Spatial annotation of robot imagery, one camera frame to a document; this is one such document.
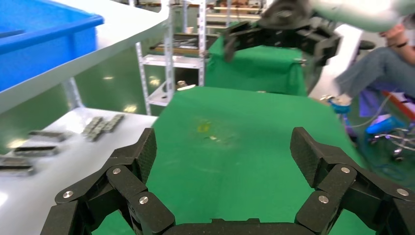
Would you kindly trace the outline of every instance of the green cloth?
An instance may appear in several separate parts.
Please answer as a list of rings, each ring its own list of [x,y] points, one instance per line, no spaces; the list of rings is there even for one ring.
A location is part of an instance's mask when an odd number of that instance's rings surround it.
[[[277,47],[240,50],[230,63],[225,62],[223,38],[209,49],[206,86],[247,91],[266,91],[306,96],[301,51]]]
[[[147,186],[177,224],[293,222],[313,191],[290,154],[296,126],[361,164],[331,108],[306,97],[208,87],[178,92],[154,124],[158,153]],[[331,235],[350,234],[374,231],[344,211]]]

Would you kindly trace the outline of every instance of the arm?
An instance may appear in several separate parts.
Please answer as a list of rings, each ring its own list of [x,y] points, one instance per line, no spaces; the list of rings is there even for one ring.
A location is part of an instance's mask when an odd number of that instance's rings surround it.
[[[405,36],[405,27],[402,24],[398,24],[391,30],[381,33],[380,36],[386,37],[388,46],[401,55],[407,63],[415,65],[415,50],[413,47],[408,44],[397,47],[408,42],[408,38]]]
[[[396,45],[401,45],[407,42],[408,39],[405,37],[405,40],[399,40],[396,42]],[[396,53],[400,54],[402,58],[411,65],[415,65],[415,50],[412,46],[406,44],[403,47],[396,47],[396,45],[392,46],[392,49],[396,51]]]

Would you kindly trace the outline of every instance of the bracelet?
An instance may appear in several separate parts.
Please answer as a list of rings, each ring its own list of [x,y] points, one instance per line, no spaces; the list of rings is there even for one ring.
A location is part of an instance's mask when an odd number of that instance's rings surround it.
[[[396,47],[397,47],[397,48],[401,48],[401,47],[406,46],[407,44],[408,44],[408,41],[406,41],[406,42],[404,42],[404,43],[402,43],[402,44],[398,44],[398,45],[396,45]]]

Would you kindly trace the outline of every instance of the hand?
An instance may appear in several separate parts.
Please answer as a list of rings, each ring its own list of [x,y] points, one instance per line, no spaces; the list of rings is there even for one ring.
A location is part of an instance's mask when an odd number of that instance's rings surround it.
[[[388,44],[402,44],[408,40],[405,36],[405,27],[401,23],[379,35],[381,37],[383,35],[388,41]]]

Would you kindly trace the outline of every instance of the blue plastic bin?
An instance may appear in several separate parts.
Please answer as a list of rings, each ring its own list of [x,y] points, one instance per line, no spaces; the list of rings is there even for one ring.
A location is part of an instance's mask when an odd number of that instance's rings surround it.
[[[0,91],[96,50],[104,19],[47,0],[0,0]]]

